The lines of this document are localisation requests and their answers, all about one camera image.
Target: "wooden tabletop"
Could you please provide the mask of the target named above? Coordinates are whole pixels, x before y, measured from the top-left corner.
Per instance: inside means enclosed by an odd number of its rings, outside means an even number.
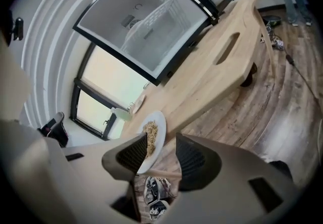
[[[122,138],[136,133],[147,115],[159,110],[167,122],[167,143],[176,132],[242,84],[259,50],[261,32],[265,31],[255,2],[232,1],[219,23],[205,30],[196,49],[168,82],[157,87],[149,84],[142,93],[146,95],[142,107],[124,125]],[[270,50],[268,35],[265,40]]]

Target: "wooden floor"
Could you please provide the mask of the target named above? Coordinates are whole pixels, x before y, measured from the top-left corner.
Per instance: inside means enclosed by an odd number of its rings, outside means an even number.
[[[264,15],[286,17],[283,10],[266,12]],[[317,48],[314,32],[315,27],[307,27],[303,23],[293,27],[283,22],[275,28],[275,34],[285,43],[287,52],[322,105],[322,51]],[[255,62],[258,72],[251,86],[235,90],[184,128],[182,133],[282,160],[288,164],[295,184],[304,187],[318,165],[317,135],[321,110],[302,78],[286,61],[284,52],[274,52],[275,79],[268,74],[270,61],[263,44]],[[163,148],[153,169],[180,172],[175,156],[175,139]],[[149,209],[142,196],[144,180],[145,177],[137,177],[135,189],[142,222],[149,223]],[[172,192],[176,194],[178,181],[171,183]]]

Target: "black object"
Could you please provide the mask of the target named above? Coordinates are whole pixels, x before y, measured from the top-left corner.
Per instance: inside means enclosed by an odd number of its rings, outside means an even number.
[[[269,164],[272,165],[273,167],[275,167],[277,170],[279,170],[285,176],[287,176],[288,178],[293,180],[292,173],[291,173],[288,165],[285,162],[283,162],[281,160],[277,160],[277,161],[269,162]]]
[[[57,140],[60,144],[60,147],[66,147],[69,136],[63,125],[64,114],[58,112],[55,117],[48,121],[42,128],[37,130],[45,137],[53,138]]]
[[[289,54],[286,55],[286,60],[290,65],[295,66],[294,59]]]
[[[84,155],[81,153],[75,153],[75,154],[67,155],[65,157],[66,157],[67,161],[72,161],[72,160],[76,160],[78,158],[82,158],[82,157],[84,157]]]
[[[268,213],[283,202],[264,178],[255,178],[248,182]]]
[[[182,170],[179,191],[202,189],[217,177],[222,161],[219,155],[191,140],[176,134],[176,156]]]
[[[282,18],[274,15],[262,16],[265,25],[269,24],[272,28],[281,25]]]
[[[152,194],[156,197],[158,194],[158,186],[155,179],[153,180],[152,185],[150,187],[151,187]]]
[[[139,212],[137,198],[135,195],[133,182],[130,182],[126,196],[119,198],[111,205],[111,208],[121,214],[141,223],[141,215]]]
[[[18,17],[15,20],[12,17],[12,11],[8,10],[4,16],[2,23],[3,34],[6,40],[7,45],[11,43],[11,37],[14,35],[14,40],[22,40],[24,37],[24,20],[21,17]]]
[[[250,86],[251,83],[252,83],[252,80],[253,80],[252,75],[254,75],[257,71],[258,71],[258,67],[257,67],[257,65],[255,63],[253,63],[247,78],[245,79],[245,81],[240,86],[241,87]]]
[[[103,141],[109,141],[109,138],[107,136],[108,136],[109,131],[111,130],[115,120],[117,119],[115,114],[111,114],[103,133],[94,129],[93,127],[89,126],[88,124],[81,121],[80,119],[77,119],[77,108],[78,108],[81,90],[84,91],[86,94],[88,94],[93,99],[95,99],[96,101],[107,106],[108,108],[115,107],[115,108],[121,108],[123,110],[127,110],[126,108],[123,108],[121,105],[115,103],[113,100],[109,99],[108,97],[102,96],[102,94],[100,94],[100,92],[89,87],[88,85],[86,85],[86,83],[81,81],[83,73],[86,68],[86,65],[87,65],[95,47],[96,47],[96,44],[90,43],[90,46],[88,47],[88,49],[83,57],[83,60],[81,62],[80,68],[77,72],[76,78],[74,79],[74,88],[73,88],[73,93],[72,93],[70,119],[75,124],[77,124],[78,126],[83,128],[84,130],[89,132],[90,134],[100,138]]]

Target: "window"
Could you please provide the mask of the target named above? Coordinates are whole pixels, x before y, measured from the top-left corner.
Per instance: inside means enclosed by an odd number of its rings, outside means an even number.
[[[103,139],[119,138],[124,121],[111,108],[127,110],[147,80],[93,43],[81,63],[71,103],[70,119]]]

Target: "noodles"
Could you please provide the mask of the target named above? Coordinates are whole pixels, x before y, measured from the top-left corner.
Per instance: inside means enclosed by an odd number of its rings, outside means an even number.
[[[147,133],[147,155],[146,158],[150,157],[155,151],[155,140],[158,133],[158,126],[155,121],[149,121],[144,125],[142,129],[143,133]]]

